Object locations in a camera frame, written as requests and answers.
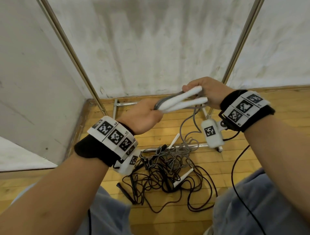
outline forearm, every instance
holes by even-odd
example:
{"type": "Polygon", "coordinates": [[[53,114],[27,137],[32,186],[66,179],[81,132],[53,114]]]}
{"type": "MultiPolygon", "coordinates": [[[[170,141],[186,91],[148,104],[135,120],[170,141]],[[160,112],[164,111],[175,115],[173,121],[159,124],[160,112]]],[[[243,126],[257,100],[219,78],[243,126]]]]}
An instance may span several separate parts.
{"type": "Polygon", "coordinates": [[[72,155],[0,215],[0,234],[74,234],[107,170],[72,155]]]}
{"type": "Polygon", "coordinates": [[[250,126],[244,134],[267,175],[310,220],[310,139],[272,115],[250,126]]]}

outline wall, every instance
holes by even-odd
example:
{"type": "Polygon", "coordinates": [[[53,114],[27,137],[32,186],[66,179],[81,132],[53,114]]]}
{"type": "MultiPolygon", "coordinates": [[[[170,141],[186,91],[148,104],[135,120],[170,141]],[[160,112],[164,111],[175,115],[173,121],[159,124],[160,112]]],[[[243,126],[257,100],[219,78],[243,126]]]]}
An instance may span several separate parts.
{"type": "Polygon", "coordinates": [[[0,136],[0,172],[54,167],[57,165],[0,136]]]}
{"type": "MultiPolygon", "coordinates": [[[[49,0],[101,98],[224,75],[254,0],[49,0]]],[[[233,87],[310,84],[310,2],[265,1],[233,87]]]]}
{"type": "Polygon", "coordinates": [[[36,1],[1,1],[0,32],[0,136],[59,164],[85,101],[80,78],[36,1]]]}

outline qr code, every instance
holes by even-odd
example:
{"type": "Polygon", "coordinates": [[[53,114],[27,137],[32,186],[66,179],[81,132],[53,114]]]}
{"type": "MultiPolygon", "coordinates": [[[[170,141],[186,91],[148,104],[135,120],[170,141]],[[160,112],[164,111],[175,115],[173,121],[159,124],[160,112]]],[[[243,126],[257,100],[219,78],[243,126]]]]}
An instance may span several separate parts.
{"type": "Polygon", "coordinates": [[[120,133],[118,130],[114,130],[109,136],[108,139],[112,141],[114,144],[118,144],[122,139],[124,138],[124,135],[120,133]]]}
{"type": "Polygon", "coordinates": [[[255,104],[257,104],[258,102],[261,102],[263,100],[261,97],[259,97],[258,95],[255,95],[255,94],[248,96],[247,99],[252,101],[255,104]]]}
{"type": "Polygon", "coordinates": [[[213,126],[209,126],[209,127],[205,128],[204,130],[205,130],[207,137],[216,134],[213,126]]]}
{"type": "Polygon", "coordinates": [[[237,121],[242,117],[242,114],[239,113],[237,110],[233,110],[228,117],[235,123],[237,123],[237,121]]]}
{"type": "Polygon", "coordinates": [[[102,122],[103,120],[100,119],[98,122],[95,123],[95,125],[92,126],[92,128],[96,129],[96,127],[102,122]]]}
{"type": "Polygon", "coordinates": [[[137,156],[133,156],[131,161],[130,161],[130,165],[135,165],[135,162],[137,161],[138,157],[137,156]]]}
{"type": "Polygon", "coordinates": [[[246,112],[249,111],[249,109],[252,108],[252,107],[253,107],[253,105],[252,105],[250,102],[246,101],[246,100],[241,101],[241,102],[236,106],[236,108],[239,109],[239,110],[240,110],[241,112],[243,112],[243,113],[246,113],[246,112]]]}
{"type": "Polygon", "coordinates": [[[107,135],[110,130],[113,129],[113,126],[108,123],[107,121],[104,121],[101,126],[99,126],[99,128],[97,129],[100,133],[104,134],[104,135],[107,135]]]}
{"type": "Polygon", "coordinates": [[[128,151],[126,152],[126,155],[129,156],[132,153],[132,151],[134,151],[134,149],[135,149],[135,146],[134,145],[131,146],[130,149],[128,149],[128,151]]]}
{"type": "Polygon", "coordinates": [[[126,137],[124,141],[119,145],[119,147],[123,150],[126,151],[129,146],[132,144],[132,142],[126,137]]]}

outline wristband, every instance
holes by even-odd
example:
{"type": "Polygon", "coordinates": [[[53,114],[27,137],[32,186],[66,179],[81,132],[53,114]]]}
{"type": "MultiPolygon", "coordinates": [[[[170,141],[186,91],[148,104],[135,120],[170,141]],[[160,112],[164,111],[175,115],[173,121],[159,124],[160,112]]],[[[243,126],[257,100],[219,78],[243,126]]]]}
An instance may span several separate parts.
{"type": "Polygon", "coordinates": [[[269,101],[257,92],[248,90],[233,91],[225,97],[220,108],[222,111],[219,116],[227,127],[242,132],[263,117],[275,113],[269,101]]]}
{"type": "Polygon", "coordinates": [[[133,131],[109,116],[104,116],[88,131],[88,136],[79,141],[74,150],[85,158],[99,158],[108,166],[123,163],[137,147],[133,131]]]}

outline person's right hand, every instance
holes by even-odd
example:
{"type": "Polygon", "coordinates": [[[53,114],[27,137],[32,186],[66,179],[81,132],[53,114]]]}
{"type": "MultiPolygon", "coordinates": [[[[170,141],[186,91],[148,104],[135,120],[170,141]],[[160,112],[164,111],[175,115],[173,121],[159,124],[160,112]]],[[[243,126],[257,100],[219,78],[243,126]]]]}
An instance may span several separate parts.
{"type": "Polygon", "coordinates": [[[202,86],[205,96],[208,98],[208,106],[214,109],[220,109],[219,106],[223,99],[234,91],[234,89],[210,77],[193,80],[184,85],[182,90],[186,92],[195,86],[202,86]]]}

